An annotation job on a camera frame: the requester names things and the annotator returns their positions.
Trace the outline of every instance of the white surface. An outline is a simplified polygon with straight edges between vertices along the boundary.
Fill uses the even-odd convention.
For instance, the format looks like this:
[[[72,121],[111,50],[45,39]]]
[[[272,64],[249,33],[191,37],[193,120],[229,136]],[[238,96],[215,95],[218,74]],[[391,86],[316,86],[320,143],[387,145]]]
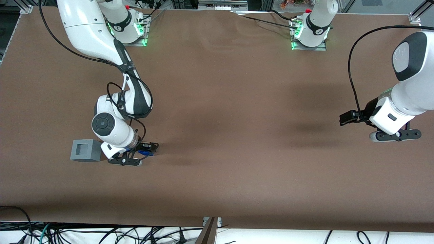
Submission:
[[[129,231],[130,228],[119,229],[119,231]],[[155,237],[171,233],[179,230],[177,227],[167,227],[158,232]],[[143,237],[150,231],[150,228],[138,229],[139,235]],[[226,244],[235,241],[233,244],[323,244],[329,231],[308,231],[308,230],[258,230],[258,229],[219,229],[216,239],[216,244]],[[200,231],[185,231],[184,236],[187,240],[199,236]],[[356,231],[333,231],[328,244],[359,244]],[[365,232],[371,244],[383,244],[386,238],[386,232],[366,231]],[[9,244],[17,242],[21,239],[23,233],[21,231],[1,231],[0,244]],[[82,234],[68,232],[63,234],[72,244],[97,244],[104,236],[101,234]],[[102,243],[112,244],[115,242],[116,235],[109,235]],[[368,243],[361,234],[361,239],[366,244]],[[170,238],[159,241],[160,244],[171,244],[175,242]],[[126,238],[119,244],[133,244],[134,240]],[[408,233],[408,232],[391,232],[389,244],[433,244],[433,233]]]

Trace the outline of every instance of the table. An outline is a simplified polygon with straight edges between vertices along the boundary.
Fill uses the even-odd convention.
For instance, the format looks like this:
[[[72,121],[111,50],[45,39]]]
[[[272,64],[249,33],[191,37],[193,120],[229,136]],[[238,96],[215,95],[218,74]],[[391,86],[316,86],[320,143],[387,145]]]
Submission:
[[[44,13],[70,47],[57,9]],[[74,139],[96,138],[93,106],[121,74],[64,50],[33,10],[0,67],[0,203],[45,222],[201,226],[221,216],[234,228],[434,231],[434,113],[412,121],[423,136],[411,142],[372,143],[371,127],[339,126],[355,109],[351,45],[395,24],[408,19],[338,14],[327,51],[308,52],[291,50],[286,28],[231,12],[163,12],[148,46],[127,48],[154,96],[141,121],[160,149],[122,167],[69,160]],[[413,31],[381,31],[356,48],[363,106],[397,82],[391,54]]]

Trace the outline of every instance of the white robotic arm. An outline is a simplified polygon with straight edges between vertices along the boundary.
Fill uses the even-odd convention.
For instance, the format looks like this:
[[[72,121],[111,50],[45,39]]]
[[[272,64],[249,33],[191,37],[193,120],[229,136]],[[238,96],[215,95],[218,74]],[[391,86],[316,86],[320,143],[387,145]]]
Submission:
[[[336,0],[316,0],[312,12],[301,15],[302,26],[294,37],[305,46],[319,46],[326,39],[338,8]]]
[[[367,122],[379,129],[374,142],[404,141],[421,137],[409,128],[415,116],[434,110],[434,32],[416,32],[395,49],[392,65],[399,81],[367,103],[364,110],[340,115],[340,124]]]
[[[146,85],[140,80],[131,58],[121,41],[111,36],[98,3],[103,6],[108,15],[107,19],[119,21],[121,17],[131,18],[129,12],[122,5],[121,0],[58,0],[58,7],[62,23],[71,44],[83,54],[99,59],[108,60],[118,66],[124,76],[124,85],[129,90],[100,96],[95,104],[92,120],[94,133],[104,141],[102,151],[107,158],[113,159],[120,153],[134,148],[138,143],[138,135],[125,119],[144,118],[152,109],[152,97]],[[130,36],[123,32],[121,36]]]

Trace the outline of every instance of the mounting plate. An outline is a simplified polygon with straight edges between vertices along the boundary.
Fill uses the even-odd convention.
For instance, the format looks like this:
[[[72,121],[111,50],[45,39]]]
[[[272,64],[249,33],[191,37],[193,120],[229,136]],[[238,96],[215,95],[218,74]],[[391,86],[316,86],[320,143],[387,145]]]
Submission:
[[[291,20],[288,20],[289,26],[295,26],[297,28],[300,28],[300,22],[293,22]],[[308,51],[326,51],[326,41],[322,41],[319,46],[316,47],[309,47],[303,45],[297,38],[295,38],[297,30],[290,29],[289,34],[291,35],[291,49],[292,50],[308,50]]]

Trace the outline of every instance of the gray box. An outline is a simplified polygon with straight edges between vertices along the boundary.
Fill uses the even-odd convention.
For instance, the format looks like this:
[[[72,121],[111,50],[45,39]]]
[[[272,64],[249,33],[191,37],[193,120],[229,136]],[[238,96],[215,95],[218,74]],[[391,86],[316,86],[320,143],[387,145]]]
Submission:
[[[101,144],[93,139],[74,140],[70,159],[78,162],[99,162],[101,161]]]

